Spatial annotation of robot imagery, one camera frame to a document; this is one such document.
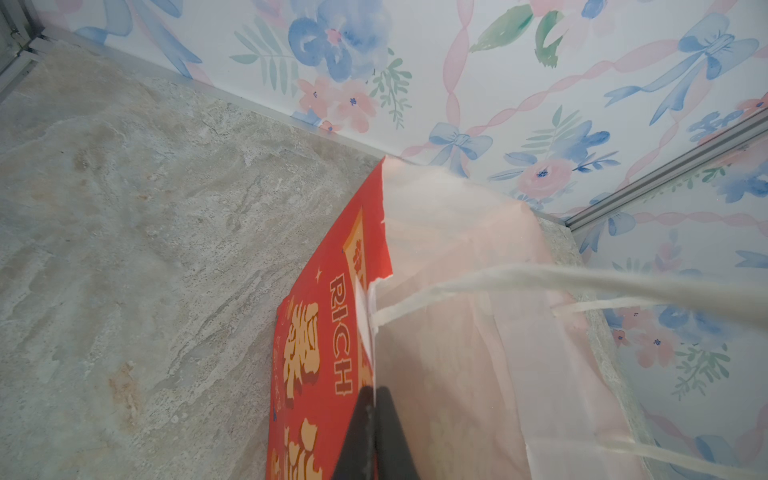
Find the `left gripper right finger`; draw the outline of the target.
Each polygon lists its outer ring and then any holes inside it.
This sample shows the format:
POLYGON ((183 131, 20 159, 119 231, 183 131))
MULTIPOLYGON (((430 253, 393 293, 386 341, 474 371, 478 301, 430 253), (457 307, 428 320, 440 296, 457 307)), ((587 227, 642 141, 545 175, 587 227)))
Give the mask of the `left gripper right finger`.
POLYGON ((386 387, 376 389, 375 453, 379 479, 420 479, 392 394, 386 387))

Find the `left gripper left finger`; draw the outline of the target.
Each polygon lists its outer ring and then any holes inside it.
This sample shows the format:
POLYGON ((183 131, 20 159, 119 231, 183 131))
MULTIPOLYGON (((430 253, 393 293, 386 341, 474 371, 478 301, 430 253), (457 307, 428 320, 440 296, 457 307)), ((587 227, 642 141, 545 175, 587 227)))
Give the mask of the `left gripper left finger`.
POLYGON ((332 480, 371 480, 375 452, 374 389, 359 391, 332 480))

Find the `red paper gift bag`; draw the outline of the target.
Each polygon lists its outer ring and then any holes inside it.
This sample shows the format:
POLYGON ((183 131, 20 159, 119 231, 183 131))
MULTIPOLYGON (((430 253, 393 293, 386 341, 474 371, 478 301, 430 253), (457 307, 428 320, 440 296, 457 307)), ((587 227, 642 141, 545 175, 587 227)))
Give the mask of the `red paper gift bag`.
POLYGON ((647 359, 700 347, 645 314, 712 314, 762 333, 753 288, 556 260, 523 202, 439 167, 382 159, 277 312, 266 475, 331 479, 359 391, 390 390, 420 479, 763 479, 767 417, 736 442, 644 411, 622 335, 647 359))

